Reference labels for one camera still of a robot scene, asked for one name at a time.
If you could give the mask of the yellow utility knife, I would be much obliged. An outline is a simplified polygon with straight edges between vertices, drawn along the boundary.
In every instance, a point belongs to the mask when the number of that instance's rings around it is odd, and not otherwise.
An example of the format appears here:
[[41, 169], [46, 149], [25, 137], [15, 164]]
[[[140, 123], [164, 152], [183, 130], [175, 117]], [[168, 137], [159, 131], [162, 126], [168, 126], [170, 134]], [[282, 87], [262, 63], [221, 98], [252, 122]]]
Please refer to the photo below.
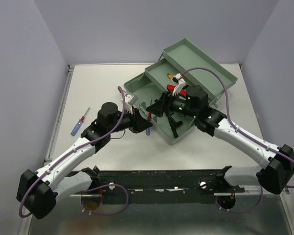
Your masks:
[[168, 77], [170, 80], [174, 80], [174, 79], [175, 79], [175, 75], [174, 75], [174, 74], [167, 73], [167, 77]]

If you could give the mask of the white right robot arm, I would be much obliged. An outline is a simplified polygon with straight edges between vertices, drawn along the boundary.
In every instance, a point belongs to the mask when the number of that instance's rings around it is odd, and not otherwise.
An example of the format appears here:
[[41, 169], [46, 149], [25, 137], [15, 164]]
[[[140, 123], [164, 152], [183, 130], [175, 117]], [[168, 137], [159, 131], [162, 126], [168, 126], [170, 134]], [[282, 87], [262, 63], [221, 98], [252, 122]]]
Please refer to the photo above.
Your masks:
[[199, 86], [188, 87], [185, 96], [163, 92], [147, 111], [159, 118], [175, 113], [191, 117], [201, 132], [231, 144], [257, 163], [254, 167], [227, 168], [216, 179], [216, 187], [222, 192], [244, 185], [262, 186], [280, 194], [294, 175], [294, 150], [290, 146], [279, 147], [240, 128], [226, 114], [209, 106], [208, 95]]

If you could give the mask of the small steel claw hammer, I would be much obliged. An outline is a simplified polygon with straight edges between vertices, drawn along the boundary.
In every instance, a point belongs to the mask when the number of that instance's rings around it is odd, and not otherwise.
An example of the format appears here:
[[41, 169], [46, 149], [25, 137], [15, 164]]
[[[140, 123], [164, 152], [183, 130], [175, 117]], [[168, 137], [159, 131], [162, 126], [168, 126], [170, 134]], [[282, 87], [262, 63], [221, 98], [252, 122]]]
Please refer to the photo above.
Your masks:
[[169, 125], [170, 125], [170, 128], [171, 128], [171, 131], [173, 133], [173, 137], [174, 138], [178, 138], [179, 135], [177, 133], [177, 128], [180, 127], [181, 125], [183, 125], [183, 122], [182, 121], [175, 121], [173, 119], [173, 117], [169, 116], [167, 117], [168, 118], [168, 122], [169, 122]]

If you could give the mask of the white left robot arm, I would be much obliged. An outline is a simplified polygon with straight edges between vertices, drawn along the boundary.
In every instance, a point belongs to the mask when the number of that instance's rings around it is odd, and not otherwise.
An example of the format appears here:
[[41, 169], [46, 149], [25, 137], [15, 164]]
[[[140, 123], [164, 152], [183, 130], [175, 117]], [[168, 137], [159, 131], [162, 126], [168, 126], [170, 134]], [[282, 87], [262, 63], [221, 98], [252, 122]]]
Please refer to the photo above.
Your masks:
[[71, 171], [105, 147], [112, 133], [129, 129], [137, 134], [150, 127], [152, 123], [143, 118], [137, 108], [129, 113], [119, 111], [115, 103], [104, 103], [97, 119], [68, 150], [46, 166], [36, 171], [28, 169], [21, 175], [16, 196], [20, 202], [20, 217], [26, 217], [23, 214], [23, 208], [26, 208], [31, 215], [42, 219], [62, 199], [80, 191], [96, 192], [99, 182], [93, 170], [86, 168], [70, 176]]

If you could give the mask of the blue handled screwdriver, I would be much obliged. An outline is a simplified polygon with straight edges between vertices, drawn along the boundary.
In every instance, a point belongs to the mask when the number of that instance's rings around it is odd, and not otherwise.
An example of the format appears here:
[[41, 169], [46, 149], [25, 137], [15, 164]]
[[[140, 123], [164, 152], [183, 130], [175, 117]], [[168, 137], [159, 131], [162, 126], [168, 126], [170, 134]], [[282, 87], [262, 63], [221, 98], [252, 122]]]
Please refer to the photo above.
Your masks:
[[147, 117], [147, 120], [149, 122], [148, 128], [146, 129], [147, 136], [150, 136], [150, 134], [151, 134], [151, 127], [152, 127], [151, 118], [152, 118], [152, 114], [151, 114], [151, 112], [149, 112], [148, 117]]
[[85, 117], [87, 116], [88, 112], [90, 111], [91, 107], [89, 107], [85, 114], [79, 119], [79, 121], [77, 122], [77, 124], [74, 126], [73, 130], [71, 131], [71, 136], [75, 136], [77, 134], [77, 132], [79, 131], [79, 129], [81, 128]]

